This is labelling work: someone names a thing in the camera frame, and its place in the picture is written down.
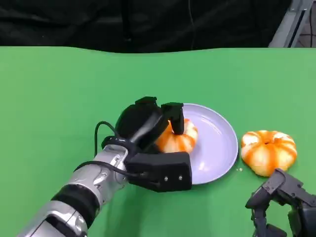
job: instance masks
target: plate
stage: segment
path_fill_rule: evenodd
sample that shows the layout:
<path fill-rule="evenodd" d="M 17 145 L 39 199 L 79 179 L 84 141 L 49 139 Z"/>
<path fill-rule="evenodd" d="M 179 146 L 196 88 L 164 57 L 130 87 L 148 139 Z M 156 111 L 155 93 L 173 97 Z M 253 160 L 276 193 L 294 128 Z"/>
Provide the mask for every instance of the plate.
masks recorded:
<path fill-rule="evenodd" d="M 232 126 L 219 113 L 196 104 L 184 104 L 184 118 L 197 127 L 197 143 L 190 154 L 192 184 L 205 184 L 226 174 L 238 155 Z"/>

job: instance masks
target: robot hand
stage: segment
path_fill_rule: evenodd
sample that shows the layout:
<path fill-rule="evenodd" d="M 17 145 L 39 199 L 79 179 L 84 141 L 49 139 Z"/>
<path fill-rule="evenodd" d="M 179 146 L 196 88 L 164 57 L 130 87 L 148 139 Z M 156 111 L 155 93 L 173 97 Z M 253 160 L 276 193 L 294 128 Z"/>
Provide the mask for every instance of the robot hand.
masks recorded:
<path fill-rule="evenodd" d="M 156 192 L 189 190 L 189 154 L 159 154 L 153 147 L 168 120 L 175 133 L 183 133 L 182 106 L 168 103 L 159 107 L 155 97 L 144 97 L 123 111 L 116 128 L 107 122 L 98 123 L 94 160 L 75 169 L 69 182 L 18 237 L 87 237 L 102 207 L 127 181 Z M 102 142 L 103 150 L 96 153 L 101 124 L 108 125 L 115 136 L 107 137 Z"/>
<path fill-rule="evenodd" d="M 288 219 L 294 237 L 316 237 L 316 196 L 307 193 L 302 185 L 283 170 L 276 169 L 252 194 L 246 208 L 251 209 L 255 226 L 253 237 L 286 237 L 285 231 L 267 224 L 266 210 L 271 200 L 292 206 Z"/>

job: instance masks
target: pumpkin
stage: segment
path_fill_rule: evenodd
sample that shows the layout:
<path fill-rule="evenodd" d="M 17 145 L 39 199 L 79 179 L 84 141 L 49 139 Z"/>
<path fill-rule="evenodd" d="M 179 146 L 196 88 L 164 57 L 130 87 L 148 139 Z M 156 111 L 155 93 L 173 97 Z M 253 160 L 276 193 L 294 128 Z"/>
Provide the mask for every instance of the pumpkin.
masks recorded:
<path fill-rule="evenodd" d="M 188 119 L 184 119 L 184 132 L 182 135 L 175 135 L 169 121 L 168 127 L 156 140 L 159 150 L 164 153 L 187 152 L 190 153 L 197 143 L 198 129 Z"/>
<path fill-rule="evenodd" d="M 241 158 L 261 176 L 271 176 L 276 168 L 286 171 L 296 156 L 293 138 L 282 132 L 247 132 L 241 140 Z"/>

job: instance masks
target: green tablecloth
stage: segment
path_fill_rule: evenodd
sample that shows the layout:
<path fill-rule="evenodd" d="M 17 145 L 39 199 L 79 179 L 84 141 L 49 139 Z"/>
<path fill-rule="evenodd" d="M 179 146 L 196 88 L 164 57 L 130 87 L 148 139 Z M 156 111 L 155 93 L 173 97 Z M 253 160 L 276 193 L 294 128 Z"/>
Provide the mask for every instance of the green tablecloth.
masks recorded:
<path fill-rule="evenodd" d="M 311 49 L 133 55 L 0 48 L 1 235 L 18 234 L 73 169 L 92 159 L 98 121 L 114 124 L 123 108 L 144 95 L 210 107 L 239 140 L 249 130 L 290 134 L 298 158 L 289 173 L 316 194 L 315 63 Z M 250 237 L 254 228 L 244 205 L 264 180 L 238 158 L 223 178 L 189 192 L 157 194 L 127 185 L 89 236 Z M 268 221 L 290 233 L 289 209 L 272 204 Z"/>

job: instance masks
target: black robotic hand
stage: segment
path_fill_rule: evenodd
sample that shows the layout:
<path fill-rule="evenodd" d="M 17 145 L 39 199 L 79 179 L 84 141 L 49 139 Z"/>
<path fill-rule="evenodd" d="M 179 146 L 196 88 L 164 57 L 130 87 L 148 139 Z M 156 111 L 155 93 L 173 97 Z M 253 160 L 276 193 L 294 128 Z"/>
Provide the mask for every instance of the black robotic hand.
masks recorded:
<path fill-rule="evenodd" d="M 292 206 L 288 219 L 294 237 L 316 237 L 316 196 L 307 193 L 302 185 L 293 176 L 276 169 L 252 194 L 246 208 L 251 209 L 253 237 L 286 237 L 285 231 L 267 224 L 266 210 L 271 200 Z"/>

